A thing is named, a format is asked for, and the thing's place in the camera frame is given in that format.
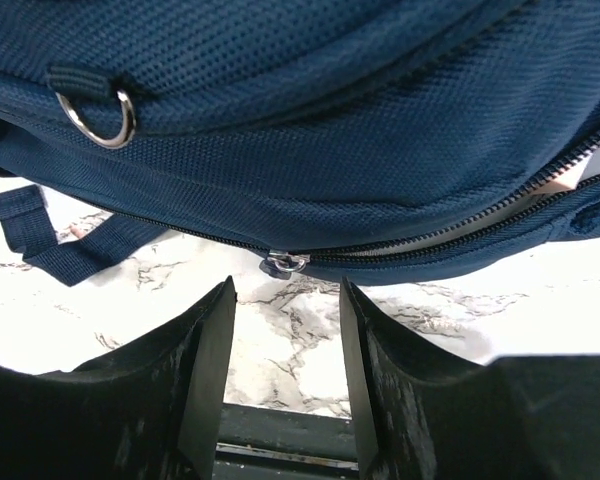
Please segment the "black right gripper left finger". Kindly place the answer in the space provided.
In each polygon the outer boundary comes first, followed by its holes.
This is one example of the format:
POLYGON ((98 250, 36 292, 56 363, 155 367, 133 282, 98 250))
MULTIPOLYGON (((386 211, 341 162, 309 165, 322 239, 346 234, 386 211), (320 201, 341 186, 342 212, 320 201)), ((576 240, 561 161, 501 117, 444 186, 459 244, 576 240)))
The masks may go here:
POLYGON ((226 280, 70 372, 0 366, 0 479, 210 478, 235 310, 226 280))

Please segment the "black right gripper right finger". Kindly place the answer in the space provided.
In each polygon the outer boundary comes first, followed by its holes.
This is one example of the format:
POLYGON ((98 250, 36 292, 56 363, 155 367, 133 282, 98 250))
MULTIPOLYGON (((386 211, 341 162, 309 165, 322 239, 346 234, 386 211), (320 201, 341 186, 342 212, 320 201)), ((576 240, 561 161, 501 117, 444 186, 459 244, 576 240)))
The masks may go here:
POLYGON ((600 479, 600 355, 479 365, 340 287, 363 479, 600 479))

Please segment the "navy blue student backpack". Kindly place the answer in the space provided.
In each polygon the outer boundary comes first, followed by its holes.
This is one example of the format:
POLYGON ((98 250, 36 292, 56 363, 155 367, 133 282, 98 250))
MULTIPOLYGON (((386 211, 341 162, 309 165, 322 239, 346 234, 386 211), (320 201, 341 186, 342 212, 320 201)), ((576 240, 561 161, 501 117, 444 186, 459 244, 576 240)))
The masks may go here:
POLYGON ((168 229, 279 279, 600 237, 600 1, 0 1, 9 248, 73 286, 168 229))

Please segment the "white flower cover book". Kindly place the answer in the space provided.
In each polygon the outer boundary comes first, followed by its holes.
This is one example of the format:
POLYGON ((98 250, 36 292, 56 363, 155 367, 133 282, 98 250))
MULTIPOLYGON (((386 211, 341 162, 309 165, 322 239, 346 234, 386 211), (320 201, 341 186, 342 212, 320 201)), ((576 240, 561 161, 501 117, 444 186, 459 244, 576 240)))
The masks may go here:
POLYGON ((600 148, 594 153, 589 154, 576 166, 571 167, 565 173, 560 174, 556 179, 551 180, 534 191, 532 195, 540 196, 569 192, 575 190, 582 181, 596 175, 600 175, 600 148))

